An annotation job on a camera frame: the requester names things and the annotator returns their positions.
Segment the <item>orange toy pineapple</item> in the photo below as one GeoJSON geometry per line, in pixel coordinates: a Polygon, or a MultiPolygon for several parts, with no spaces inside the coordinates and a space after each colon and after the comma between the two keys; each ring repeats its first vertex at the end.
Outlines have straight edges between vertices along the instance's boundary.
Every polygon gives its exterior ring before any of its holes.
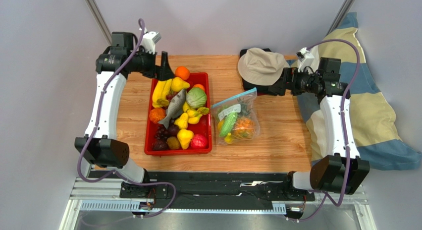
{"type": "Polygon", "coordinates": [[[232,135],[238,140],[251,140],[255,134],[255,123],[252,120],[251,110],[246,104],[241,104],[232,135]]]}

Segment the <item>clear zip top bag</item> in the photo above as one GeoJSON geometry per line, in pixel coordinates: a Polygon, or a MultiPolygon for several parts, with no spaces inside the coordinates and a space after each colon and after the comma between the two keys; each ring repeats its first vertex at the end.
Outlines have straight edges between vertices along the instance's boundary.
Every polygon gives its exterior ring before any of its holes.
{"type": "Polygon", "coordinates": [[[253,88],[211,106],[218,145],[249,141],[260,135],[261,127],[254,110],[257,96],[257,89],[253,88]]]}

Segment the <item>green toy cucumber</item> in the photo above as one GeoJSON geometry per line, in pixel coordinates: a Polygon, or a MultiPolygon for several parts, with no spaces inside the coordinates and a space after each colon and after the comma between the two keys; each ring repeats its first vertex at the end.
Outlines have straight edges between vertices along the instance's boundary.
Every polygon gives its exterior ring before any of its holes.
{"type": "Polygon", "coordinates": [[[238,113],[231,112],[225,118],[225,122],[219,132],[219,137],[225,137],[233,128],[234,124],[236,123],[238,117],[238,113]]]}

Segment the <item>orange toy mango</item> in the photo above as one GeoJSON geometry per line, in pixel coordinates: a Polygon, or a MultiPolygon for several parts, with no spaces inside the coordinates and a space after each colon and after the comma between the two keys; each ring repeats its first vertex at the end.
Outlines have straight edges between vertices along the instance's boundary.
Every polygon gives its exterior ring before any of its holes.
{"type": "Polygon", "coordinates": [[[217,124],[217,130],[218,130],[218,131],[221,131],[221,128],[222,128],[222,126],[223,126],[224,122],[225,122],[225,120],[224,120],[224,119],[218,122],[218,124],[217,124]]]}

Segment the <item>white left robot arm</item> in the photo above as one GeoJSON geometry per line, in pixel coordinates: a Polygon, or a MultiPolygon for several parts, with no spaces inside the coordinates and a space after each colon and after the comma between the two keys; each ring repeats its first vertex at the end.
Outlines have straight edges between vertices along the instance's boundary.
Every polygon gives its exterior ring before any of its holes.
{"type": "Polygon", "coordinates": [[[148,182],[148,172],[129,157],[128,144],[117,140],[117,114],[121,95],[131,72],[144,77],[167,81],[174,77],[167,52],[156,65],[156,44],[161,34],[143,32],[140,38],[129,32],[113,32],[111,45],[96,59],[96,97],[88,127],[83,137],[75,138],[79,151],[78,164],[86,160],[105,168],[105,174],[118,175],[128,183],[148,182]]]}

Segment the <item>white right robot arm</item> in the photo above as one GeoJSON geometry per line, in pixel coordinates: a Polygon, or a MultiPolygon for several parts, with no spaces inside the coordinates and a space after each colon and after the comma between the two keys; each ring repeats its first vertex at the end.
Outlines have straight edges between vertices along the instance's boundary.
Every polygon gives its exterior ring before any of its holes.
{"type": "Polygon", "coordinates": [[[288,181],[294,190],[326,191],[354,194],[370,171],[369,162],[362,160],[354,143],[350,121],[348,83],[340,82],[341,60],[321,58],[317,70],[287,67],[269,90],[283,96],[314,94],[322,112],[326,147],[323,158],[309,172],[290,172],[288,181]]]}

